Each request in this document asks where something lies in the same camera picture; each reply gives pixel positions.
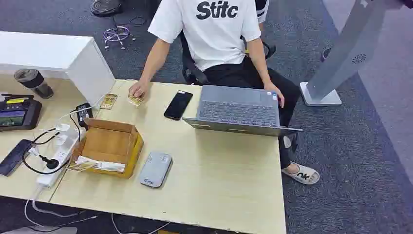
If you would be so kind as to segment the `person's left hand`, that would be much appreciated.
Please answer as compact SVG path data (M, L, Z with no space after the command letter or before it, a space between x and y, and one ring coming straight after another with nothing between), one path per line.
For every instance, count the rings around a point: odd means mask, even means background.
M266 81L264 83L264 88L265 88L265 90L276 93L276 96L278 97L279 106L281 108L283 108L284 104L285 104L285 98L284 98L284 95L282 94L281 90L276 85L274 85L271 81L268 81L268 82Z

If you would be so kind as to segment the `person's right hand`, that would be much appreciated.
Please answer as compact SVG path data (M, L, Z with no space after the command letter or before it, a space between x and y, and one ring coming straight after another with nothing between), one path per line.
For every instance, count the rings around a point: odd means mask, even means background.
M149 88L150 82L146 80L139 80L129 88L129 96L141 98L145 95Z

